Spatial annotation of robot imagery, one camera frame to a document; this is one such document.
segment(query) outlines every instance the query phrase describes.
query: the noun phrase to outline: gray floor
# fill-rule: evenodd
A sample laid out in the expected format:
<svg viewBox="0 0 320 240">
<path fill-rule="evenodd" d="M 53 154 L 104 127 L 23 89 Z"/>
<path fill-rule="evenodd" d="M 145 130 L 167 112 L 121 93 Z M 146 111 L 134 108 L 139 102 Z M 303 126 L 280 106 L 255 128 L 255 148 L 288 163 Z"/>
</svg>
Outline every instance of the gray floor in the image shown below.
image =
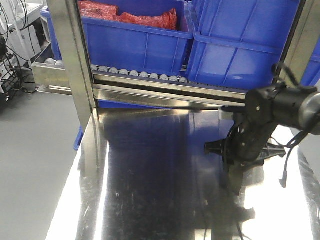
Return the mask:
<svg viewBox="0 0 320 240">
<path fill-rule="evenodd" d="M 44 240 L 76 156 L 71 96 L 19 92 L 0 109 L 0 239 Z"/>
</svg>

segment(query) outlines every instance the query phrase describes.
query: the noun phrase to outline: wires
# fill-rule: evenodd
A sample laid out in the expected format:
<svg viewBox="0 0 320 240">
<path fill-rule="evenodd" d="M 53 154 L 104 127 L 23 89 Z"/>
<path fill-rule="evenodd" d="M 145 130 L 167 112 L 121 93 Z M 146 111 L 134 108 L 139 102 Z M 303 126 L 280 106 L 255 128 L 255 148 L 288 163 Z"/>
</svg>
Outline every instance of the wires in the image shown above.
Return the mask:
<svg viewBox="0 0 320 240">
<path fill-rule="evenodd" d="M 2 5 L 1 2 L 0 2 L 0 8 L 1 8 L 0 16 L 1 16 L 2 14 L 4 15 L 5 26 L 6 26 L 6 32 L 3 33 L 3 34 L 0 34 L 0 35 L 6 35 L 5 43 L 7 44 L 8 38 L 9 38 L 9 18 L 8 18 L 8 15 L 7 15 L 6 11 L 5 11 L 5 8 L 4 8 L 4 6 Z"/>
<path fill-rule="evenodd" d="M 22 6 L 23 6 L 23 9 L 24 9 L 24 15 L 25 15 L 25 18 L 26 18 L 26 22 L 27 22 L 27 28 L 28 28 L 28 33 L 29 33 L 29 38 L 30 38 L 30 43 L 31 43 L 31 47 L 32 47 L 32 51 L 34 53 L 34 56 L 36 56 L 36 51 L 35 51 L 35 48 L 34 48 L 34 45 L 32 43 L 32 39 L 31 39 L 31 34 L 30 34 L 30 26 L 29 26 L 29 17 L 28 17 L 28 12 L 27 12 L 27 4 L 26 4 L 26 0 L 24 0 L 24 4 L 22 3 Z"/>
<path fill-rule="evenodd" d="M 291 69 L 289 67 L 287 67 L 285 65 L 284 62 L 278 62 L 276 64 L 274 64 L 272 66 L 272 74 L 273 74 L 273 77 L 275 80 L 277 81 L 281 81 L 281 82 L 284 82 L 285 80 L 280 78 L 279 76 L 279 69 L 282 69 L 285 71 L 285 73 L 287 74 L 287 76 L 289 77 L 290 81 L 292 82 L 292 84 L 295 86 L 295 87 L 299 87 L 300 84 L 298 83 L 294 73 L 291 71 Z"/>
<path fill-rule="evenodd" d="M 18 57 L 21 58 L 22 60 L 25 60 L 25 61 L 31 63 L 30 60 L 27 60 L 27 59 L 23 58 L 22 56 L 20 56 L 18 53 L 16 53 L 16 52 L 15 52 L 11 47 L 9 47 L 8 45 L 6 45 L 6 47 L 7 47 L 8 49 L 10 49 L 16 56 L 18 56 Z"/>
</svg>

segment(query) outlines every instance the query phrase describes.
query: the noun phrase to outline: metal shelf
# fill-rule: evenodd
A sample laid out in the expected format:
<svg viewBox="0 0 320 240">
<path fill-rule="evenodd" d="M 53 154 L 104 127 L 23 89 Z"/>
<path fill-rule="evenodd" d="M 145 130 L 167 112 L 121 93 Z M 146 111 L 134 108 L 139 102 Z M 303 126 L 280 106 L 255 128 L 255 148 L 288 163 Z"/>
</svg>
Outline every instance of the metal shelf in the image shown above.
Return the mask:
<svg viewBox="0 0 320 240">
<path fill-rule="evenodd" d="M 44 63 L 52 58 L 49 45 L 32 64 L 34 79 L 49 89 L 70 88 L 66 70 L 62 66 Z M 174 109 L 213 109 L 219 106 L 243 106 L 246 92 L 238 89 L 214 87 L 160 79 L 92 71 L 94 97 L 123 103 Z"/>
</svg>

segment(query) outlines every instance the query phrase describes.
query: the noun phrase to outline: reflective metal surface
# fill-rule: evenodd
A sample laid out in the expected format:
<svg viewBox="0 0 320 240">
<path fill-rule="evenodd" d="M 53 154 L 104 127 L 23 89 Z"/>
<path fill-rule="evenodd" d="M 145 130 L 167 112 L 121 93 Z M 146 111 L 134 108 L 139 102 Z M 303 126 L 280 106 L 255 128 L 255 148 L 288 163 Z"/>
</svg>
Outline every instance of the reflective metal surface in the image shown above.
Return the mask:
<svg viewBox="0 0 320 240">
<path fill-rule="evenodd" d="M 66 75 L 80 124 L 85 128 L 96 107 L 92 90 L 93 74 L 84 30 L 75 0 L 48 0 L 54 31 L 59 43 Z"/>
<path fill-rule="evenodd" d="M 40 85 L 37 92 L 46 93 L 46 94 L 61 94 L 61 95 L 70 95 L 71 88 L 69 87 L 61 87 L 61 86 L 51 86 L 51 85 Z"/>
<path fill-rule="evenodd" d="M 237 223 L 244 239 L 319 239 L 320 187 L 298 149 L 287 188 L 285 160 L 273 157 L 229 193 L 204 143 L 231 124 L 214 110 L 94 110 L 46 240 L 239 240 Z"/>
<path fill-rule="evenodd" d="M 35 83 L 70 88 L 65 68 L 45 63 L 46 59 L 53 56 L 51 45 L 49 45 L 33 62 L 32 72 Z"/>
<path fill-rule="evenodd" d="M 217 109 L 220 106 L 244 106 L 243 103 L 227 100 L 187 96 L 172 93 L 156 92 L 151 90 L 140 90 L 117 86 L 99 85 L 93 86 L 94 97 L 99 100 L 110 100 L 138 105 L 173 109 Z"/>
</svg>

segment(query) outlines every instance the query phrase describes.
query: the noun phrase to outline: black cable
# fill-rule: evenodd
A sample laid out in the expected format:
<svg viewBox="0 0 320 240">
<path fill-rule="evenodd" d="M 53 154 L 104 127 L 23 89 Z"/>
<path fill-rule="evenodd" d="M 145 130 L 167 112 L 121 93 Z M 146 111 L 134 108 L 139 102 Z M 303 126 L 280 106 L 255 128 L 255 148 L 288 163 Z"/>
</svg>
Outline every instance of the black cable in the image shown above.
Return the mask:
<svg viewBox="0 0 320 240">
<path fill-rule="evenodd" d="M 32 47 L 32 51 L 33 51 L 33 53 L 34 53 L 34 56 L 36 56 L 37 54 L 36 54 L 36 51 L 35 51 L 35 48 L 34 48 L 34 45 L 33 45 L 33 43 L 32 43 L 32 39 L 31 39 L 31 34 L 30 34 L 30 25 L 29 25 L 29 17 L 28 17 L 28 12 L 27 12 L 27 7 L 26 7 L 26 0 L 24 0 L 24 4 L 25 5 L 23 5 L 22 4 L 22 6 L 23 6 L 23 8 L 24 8 L 24 11 L 25 11 L 25 16 L 26 16 L 26 22 L 27 22 L 27 24 L 28 24 L 28 33 L 29 33 L 29 39 L 30 39 L 30 43 L 31 43 L 31 47 Z"/>
<path fill-rule="evenodd" d="M 14 50 L 12 50 L 12 48 L 9 47 L 8 45 L 6 45 L 6 47 L 7 47 L 8 49 L 10 49 L 15 55 L 17 55 L 17 56 L 18 56 L 19 58 L 21 58 L 22 60 L 25 60 L 25 61 L 27 61 L 27 62 L 31 62 L 30 60 L 27 60 L 27 59 L 23 58 L 22 56 L 20 56 L 18 53 L 16 53 Z"/>
<path fill-rule="evenodd" d="M 289 67 L 287 67 L 283 62 L 278 62 L 276 64 L 274 64 L 272 66 L 272 74 L 273 74 L 273 77 L 275 79 L 278 79 L 278 80 L 283 80 L 279 77 L 279 69 L 282 69 L 285 71 L 285 73 L 287 74 L 287 76 L 289 77 L 290 81 L 292 82 L 292 84 L 295 86 L 295 87 L 298 87 L 300 84 L 298 83 L 294 73 L 291 71 L 291 69 Z"/>
<path fill-rule="evenodd" d="M 23 12 L 24 12 L 24 23 L 23 23 L 23 27 L 21 30 L 24 30 L 27 26 L 27 16 L 28 16 L 28 12 L 26 7 L 24 6 L 24 3 L 22 2 L 22 0 L 20 0 L 21 4 L 22 4 L 22 8 L 23 8 Z"/>
<path fill-rule="evenodd" d="M 0 7 L 1 7 L 1 14 L 0 15 L 2 15 L 2 13 L 3 13 L 4 19 L 5 19 L 5 23 L 6 23 L 6 32 L 1 34 L 1 35 L 6 35 L 5 43 L 7 44 L 8 38 L 9 38 L 9 31 L 10 31 L 9 30 L 9 18 L 8 18 L 8 15 L 7 15 L 7 13 L 6 13 L 5 9 L 4 9 L 4 6 L 1 4 L 1 2 L 0 2 Z"/>
<path fill-rule="evenodd" d="M 18 2 L 18 3 L 15 5 L 15 7 L 14 7 L 14 15 L 15 15 L 16 17 L 18 17 L 18 18 L 21 19 L 21 21 L 22 21 L 22 23 L 23 23 L 22 29 L 24 29 L 24 28 L 26 27 L 26 20 L 23 20 L 21 17 L 17 16 L 17 6 L 18 6 L 19 4 L 20 4 L 20 3 Z"/>
<path fill-rule="evenodd" d="M 239 233 L 240 239 L 241 239 L 241 240 L 244 240 L 244 235 L 243 235 L 243 233 L 242 233 L 242 231 L 241 231 L 241 228 L 240 228 L 240 224 L 239 224 L 239 223 L 236 224 L 236 228 L 238 229 L 238 233 Z"/>
<path fill-rule="evenodd" d="M 282 179 L 279 180 L 281 186 L 284 189 L 287 187 L 287 176 L 288 176 L 287 167 L 288 167 L 288 161 L 289 161 L 289 158 L 290 158 L 290 155 L 291 155 L 293 149 L 294 149 L 294 147 L 290 148 L 288 154 L 286 155 L 285 164 L 284 164 L 284 170 L 283 170 L 283 174 L 282 174 Z"/>
</svg>

